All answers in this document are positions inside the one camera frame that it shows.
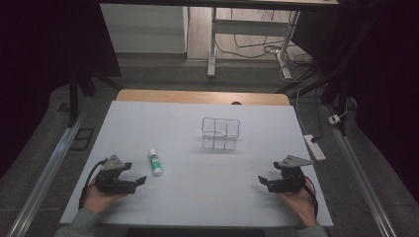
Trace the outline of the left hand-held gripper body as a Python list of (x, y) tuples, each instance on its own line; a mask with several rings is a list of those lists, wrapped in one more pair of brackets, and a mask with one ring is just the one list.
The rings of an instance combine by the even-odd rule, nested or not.
[(129, 181), (120, 179), (125, 163), (117, 155), (112, 155), (105, 162), (96, 176), (96, 187), (99, 191), (113, 195), (127, 195), (135, 192), (136, 189), (128, 186)]

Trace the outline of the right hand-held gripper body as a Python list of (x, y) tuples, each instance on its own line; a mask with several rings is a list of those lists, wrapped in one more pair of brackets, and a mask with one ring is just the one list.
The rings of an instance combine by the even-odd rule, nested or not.
[(305, 185), (305, 175), (301, 170), (302, 166), (312, 165), (313, 162), (307, 159), (288, 155), (281, 163), (281, 176), (278, 187), (268, 188), (270, 193), (292, 193), (295, 194)]

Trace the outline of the person's left hand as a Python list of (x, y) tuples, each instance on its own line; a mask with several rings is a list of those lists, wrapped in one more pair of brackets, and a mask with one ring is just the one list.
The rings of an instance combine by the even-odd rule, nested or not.
[(96, 187), (96, 179), (93, 179), (88, 185), (82, 207), (96, 214), (103, 214), (115, 201), (124, 197), (125, 195), (102, 193)]

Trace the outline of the person's right hand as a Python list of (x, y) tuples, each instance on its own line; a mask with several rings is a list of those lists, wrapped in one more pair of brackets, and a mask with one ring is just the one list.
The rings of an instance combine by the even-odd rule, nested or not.
[(308, 191), (301, 189), (295, 195), (279, 193), (278, 197), (291, 208), (304, 228), (314, 227), (318, 224), (314, 212), (314, 203)]

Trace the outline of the white and green glue stick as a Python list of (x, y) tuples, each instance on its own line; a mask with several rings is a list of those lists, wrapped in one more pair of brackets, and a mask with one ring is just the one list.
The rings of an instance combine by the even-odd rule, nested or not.
[(160, 161), (157, 155), (157, 152), (154, 148), (148, 150), (148, 157), (151, 162), (151, 167), (153, 170), (153, 174), (155, 176), (160, 176), (162, 174), (162, 168), (160, 165)]

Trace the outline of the white power strip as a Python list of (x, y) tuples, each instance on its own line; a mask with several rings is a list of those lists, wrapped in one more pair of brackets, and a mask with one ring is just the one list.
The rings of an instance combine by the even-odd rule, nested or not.
[(323, 151), (321, 150), (320, 146), (318, 145), (317, 139), (311, 134), (307, 134), (303, 138), (314, 159), (316, 161), (324, 161), (326, 157)]

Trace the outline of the white table cover sheet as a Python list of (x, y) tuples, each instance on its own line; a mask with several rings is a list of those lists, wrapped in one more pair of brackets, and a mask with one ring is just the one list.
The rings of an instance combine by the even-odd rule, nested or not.
[[(238, 119), (235, 150), (202, 147), (202, 119)], [(155, 176), (148, 150), (157, 152)], [(258, 176), (279, 178), (273, 162), (308, 158), (291, 106), (112, 102), (77, 185), (100, 160), (131, 162), (124, 180), (146, 176), (114, 203), (105, 225), (153, 227), (291, 227), (297, 217)]]

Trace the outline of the clear acrylic compartment organiser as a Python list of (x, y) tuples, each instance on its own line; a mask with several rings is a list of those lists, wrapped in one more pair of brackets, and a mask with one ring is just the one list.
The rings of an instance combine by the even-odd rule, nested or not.
[(240, 136), (240, 121), (227, 118), (202, 119), (202, 147), (235, 150)]

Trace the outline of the wooden table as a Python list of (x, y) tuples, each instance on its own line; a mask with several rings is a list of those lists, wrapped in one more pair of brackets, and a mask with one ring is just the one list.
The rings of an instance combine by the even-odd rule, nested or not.
[(289, 98), (284, 94), (133, 89), (119, 91), (117, 101), (245, 106), (289, 106), (291, 104)]

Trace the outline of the dark curtain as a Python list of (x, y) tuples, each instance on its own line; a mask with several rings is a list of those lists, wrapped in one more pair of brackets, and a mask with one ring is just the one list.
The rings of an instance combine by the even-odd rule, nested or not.
[(57, 88), (121, 74), (101, 0), (0, 0), (0, 178), (40, 124)]
[(362, 21), (375, 19), (349, 64), (356, 121), (419, 202), (419, 0), (343, 0), (348, 12), (302, 12), (293, 42), (324, 73), (343, 57)]

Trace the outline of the black floor frame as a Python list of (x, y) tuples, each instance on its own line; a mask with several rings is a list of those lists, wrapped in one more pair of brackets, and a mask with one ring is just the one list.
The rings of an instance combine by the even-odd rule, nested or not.
[(71, 151), (86, 151), (93, 138), (93, 128), (80, 128), (70, 146)]

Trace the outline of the aluminium floor rail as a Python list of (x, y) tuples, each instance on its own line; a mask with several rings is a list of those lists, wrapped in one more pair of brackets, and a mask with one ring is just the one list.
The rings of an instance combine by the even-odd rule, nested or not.
[(391, 223), (384, 205), (376, 194), (348, 136), (344, 135), (336, 125), (333, 125), (330, 122), (327, 123), (327, 126), (332, 130), (338, 146), (340, 147), (351, 173), (363, 195), (364, 201), (370, 209), (371, 215), (381, 236), (397, 237), (394, 225)]
[(25, 237), (27, 234), (85, 117), (86, 113), (81, 112), (74, 124), (63, 132), (6, 237)]

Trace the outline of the white desk frame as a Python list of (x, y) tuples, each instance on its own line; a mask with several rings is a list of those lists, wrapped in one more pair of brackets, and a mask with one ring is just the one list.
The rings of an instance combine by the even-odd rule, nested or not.
[(215, 73), (215, 38), (217, 35), (244, 35), (244, 36), (265, 36), (282, 37), (284, 40), (279, 49), (275, 50), (275, 56), (280, 64), (280, 75), (291, 80), (288, 63), (286, 60), (287, 49), (292, 39), (294, 27), (299, 16), (299, 11), (290, 11), (289, 19), (286, 23), (282, 22), (262, 22), (245, 21), (233, 19), (218, 19), (217, 9), (211, 8), (210, 23), (210, 45), (209, 45), (209, 64), (208, 78), (213, 78)]

